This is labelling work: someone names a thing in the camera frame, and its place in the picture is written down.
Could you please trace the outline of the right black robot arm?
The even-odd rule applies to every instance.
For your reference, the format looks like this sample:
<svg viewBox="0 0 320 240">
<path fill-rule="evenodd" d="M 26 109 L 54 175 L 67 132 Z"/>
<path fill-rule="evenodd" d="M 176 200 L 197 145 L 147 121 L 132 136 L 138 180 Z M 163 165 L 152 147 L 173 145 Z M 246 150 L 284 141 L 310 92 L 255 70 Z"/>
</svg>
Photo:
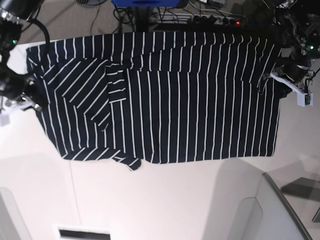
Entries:
<svg viewBox="0 0 320 240">
<path fill-rule="evenodd" d="M 38 20 L 42 0 L 2 0 L 0 2 L 0 113 L 29 109 L 42 111 L 48 100 L 35 84 L 38 71 L 45 66 L 50 48 L 47 28 Z M 36 26 L 43 33 L 45 44 L 40 60 L 26 72 L 17 72 L 19 41 L 29 26 Z"/>
</svg>

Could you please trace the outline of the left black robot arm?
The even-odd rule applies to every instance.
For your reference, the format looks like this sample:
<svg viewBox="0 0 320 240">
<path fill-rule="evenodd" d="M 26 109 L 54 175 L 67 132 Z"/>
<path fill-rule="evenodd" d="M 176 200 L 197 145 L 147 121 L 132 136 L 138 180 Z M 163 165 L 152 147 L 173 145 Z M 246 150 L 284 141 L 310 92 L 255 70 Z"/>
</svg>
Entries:
<svg viewBox="0 0 320 240">
<path fill-rule="evenodd" d="M 312 62 L 320 57 L 320 2 L 318 0 L 266 0 L 274 12 L 276 37 L 288 57 L 278 57 L 274 70 L 266 76 L 280 84 L 282 97 L 296 93 L 299 106 L 311 106 L 313 93 L 309 84 L 319 70 Z"/>
</svg>

